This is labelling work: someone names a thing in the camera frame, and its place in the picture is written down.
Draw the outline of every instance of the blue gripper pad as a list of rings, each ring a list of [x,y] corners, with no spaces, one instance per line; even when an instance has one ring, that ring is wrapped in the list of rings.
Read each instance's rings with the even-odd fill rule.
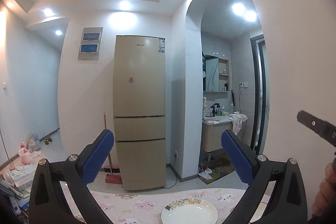
[[[92,144],[88,144],[80,153],[77,171],[84,185],[94,182],[113,144],[113,133],[105,129]]]
[[[252,157],[252,159],[248,158],[244,152],[246,152],[246,148],[244,148],[244,152],[242,151],[243,144],[236,135],[231,131],[224,131],[221,137],[222,147],[229,157],[233,167],[235,168],[241,182],[250,184],[254,179],[254,170],[257,161],[255,160],[255,154],[250,154],[248,151],[248,156]]]

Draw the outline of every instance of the pink plastic bag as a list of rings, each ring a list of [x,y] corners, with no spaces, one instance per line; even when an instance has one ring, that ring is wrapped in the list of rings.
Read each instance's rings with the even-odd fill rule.
[[[35,160],[31,156],[31,154],[30,154],[30,152],[27,148],[25,148],[25,147],[20,148],[17,153],[19,154],[21,162],[24,165],[33,164],[35,162]]]

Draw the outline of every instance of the pink tablecloth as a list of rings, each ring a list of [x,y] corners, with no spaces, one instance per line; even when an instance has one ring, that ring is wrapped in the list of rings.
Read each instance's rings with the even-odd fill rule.
[[[84,222],[67,185],[62,183],[62,188],[73,215]],[[172,201],[182,198],[200,198],[211,202],[218,211],[216,224],[221,224],[237,205],[245,190],[210,188],[152,195],[109,194],[95,191],[91,193],[114,224],[162,224],[162,209]],[[268,201],[269,196],[264,195],[262,202],[268,203]]]

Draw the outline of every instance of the human hand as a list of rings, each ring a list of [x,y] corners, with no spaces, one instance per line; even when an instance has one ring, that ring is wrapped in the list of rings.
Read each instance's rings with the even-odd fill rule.
[[[320,183],[320,190],[315,197],[311,209],[316,216],[322,215],[327,208],[330,200],[335,195],[333,184],[336,183],[336,172],[333,170],[333,164],[329,163],[324,170],[325,179]]]

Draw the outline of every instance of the screw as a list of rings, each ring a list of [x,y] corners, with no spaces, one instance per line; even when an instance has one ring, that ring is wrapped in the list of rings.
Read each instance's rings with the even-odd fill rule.
[[[267,158],[266,158],[265,155],[260,154],[260,155],[258,155],[258,160],[260,160],[260,161],[266,161]]]
[[[73,154],[69,157],[69,161],[75,161],[75,160],[77,160],[77,158],[78,158],[78,156]]]
[[[289,159],[289,162],[291,163],[291,164],[297,164],[297,160],[296,159],[294,159],[294,158],[290,158]]]
[[[44,165],[44,164],[46,164],[46,162],[47,162],[46,159],[41,159],[41,160],[39,161],[39,165]]]

